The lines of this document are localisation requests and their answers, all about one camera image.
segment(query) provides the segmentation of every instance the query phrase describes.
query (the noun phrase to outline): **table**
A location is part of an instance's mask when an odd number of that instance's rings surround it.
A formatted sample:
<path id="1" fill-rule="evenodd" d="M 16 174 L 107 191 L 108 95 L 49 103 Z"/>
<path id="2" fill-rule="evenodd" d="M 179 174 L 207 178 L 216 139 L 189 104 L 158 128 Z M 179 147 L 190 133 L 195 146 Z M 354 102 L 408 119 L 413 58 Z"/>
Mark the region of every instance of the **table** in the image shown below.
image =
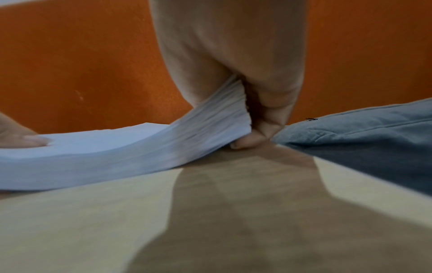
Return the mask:
<path id="1" fill-rule="evenodd" d="M 289 148 L 1 195 L 3 273 L 430 272 L 432 201 Z"/>

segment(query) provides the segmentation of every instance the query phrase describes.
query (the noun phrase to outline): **human hand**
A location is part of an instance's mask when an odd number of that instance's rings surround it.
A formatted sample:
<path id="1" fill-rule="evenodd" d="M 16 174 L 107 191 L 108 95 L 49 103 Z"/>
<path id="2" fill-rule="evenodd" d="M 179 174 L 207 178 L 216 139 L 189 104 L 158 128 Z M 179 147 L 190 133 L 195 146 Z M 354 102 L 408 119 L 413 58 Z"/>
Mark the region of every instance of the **human hand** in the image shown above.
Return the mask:
<path id="1" fill-rule="evenodd" d="M 0 148 L 42 147 L 49 142 L 49 139 L 38 136 L 34 131 L 0 113 Z"/>
<path id="2" fill-rule="evenodd" d="M 193 106 L 240 75 L 255 147 L 286 125 L 304 75 L 306 0 L 150 0 L 168 71 Z"/>

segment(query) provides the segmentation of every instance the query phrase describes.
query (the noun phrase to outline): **orange background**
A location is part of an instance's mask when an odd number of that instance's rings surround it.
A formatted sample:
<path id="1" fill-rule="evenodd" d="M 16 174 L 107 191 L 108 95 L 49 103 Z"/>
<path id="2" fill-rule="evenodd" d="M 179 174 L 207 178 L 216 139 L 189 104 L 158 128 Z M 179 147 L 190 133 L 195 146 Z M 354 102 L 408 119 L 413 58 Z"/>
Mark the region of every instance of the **orange background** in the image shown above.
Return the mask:
<path id="1" fill-rule="evenodd" d="M 306 79 L 291 122 L 432 96 L 432 1 L 311 0 Z M 170 80 L 146 0 L 0 9 L 0 111 L 40 133 L 170 123 Z"/>

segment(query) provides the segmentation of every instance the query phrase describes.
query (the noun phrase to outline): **paper sheet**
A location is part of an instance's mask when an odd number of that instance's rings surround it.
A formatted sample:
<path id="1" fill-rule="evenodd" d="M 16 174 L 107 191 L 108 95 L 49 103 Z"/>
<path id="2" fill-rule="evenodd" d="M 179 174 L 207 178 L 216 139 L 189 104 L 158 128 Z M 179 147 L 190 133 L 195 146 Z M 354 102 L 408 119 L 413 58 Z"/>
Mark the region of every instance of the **paper sheet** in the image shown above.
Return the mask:
<path id="1" fill-rule="evenodd" d="M 231 77 L 207 101 L 169 126 L 49 135 L 48 147 L 0 149 L 0 190 L 68 188 L 168 170 L 251 132 L 246 95 Z"/>

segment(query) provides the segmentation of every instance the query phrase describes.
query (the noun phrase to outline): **fingernail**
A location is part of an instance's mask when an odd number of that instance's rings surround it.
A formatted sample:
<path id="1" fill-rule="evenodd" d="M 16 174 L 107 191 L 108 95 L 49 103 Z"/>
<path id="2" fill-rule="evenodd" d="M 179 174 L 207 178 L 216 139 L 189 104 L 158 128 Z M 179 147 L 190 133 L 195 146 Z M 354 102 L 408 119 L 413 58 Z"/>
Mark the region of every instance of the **fingernail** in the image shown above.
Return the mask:
<path id="1" fill-rule="evenodd" d="M 33 141 L 33 142 L 42 144 L 42 145 L 47 145 L 53 141 L 52 139 L 49 139 L 49 138 L 46 138 L 46 137 L 43 137 L 40 135 L 25 135 L 22 138 L 25 140 L 28 140 L 28 141 Z"/>

